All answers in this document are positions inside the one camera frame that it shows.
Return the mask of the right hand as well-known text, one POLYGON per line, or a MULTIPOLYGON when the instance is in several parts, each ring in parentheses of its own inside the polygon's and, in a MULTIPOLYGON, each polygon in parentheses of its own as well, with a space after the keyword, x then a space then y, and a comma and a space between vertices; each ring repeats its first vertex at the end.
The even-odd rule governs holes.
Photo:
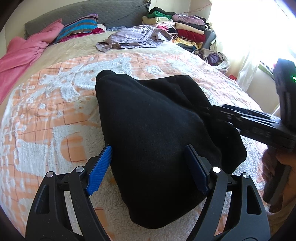
POLYGON ((262 178, 267 183, 275 174, 276 160, 283 165, 291 167, 290 175, 282 192, 281 201, 272 205, 269 209, 271 213, 276 213, 286 207, 295 199, 295 153, 277 152, 271 153, 266 149, 262 156, 262 178))

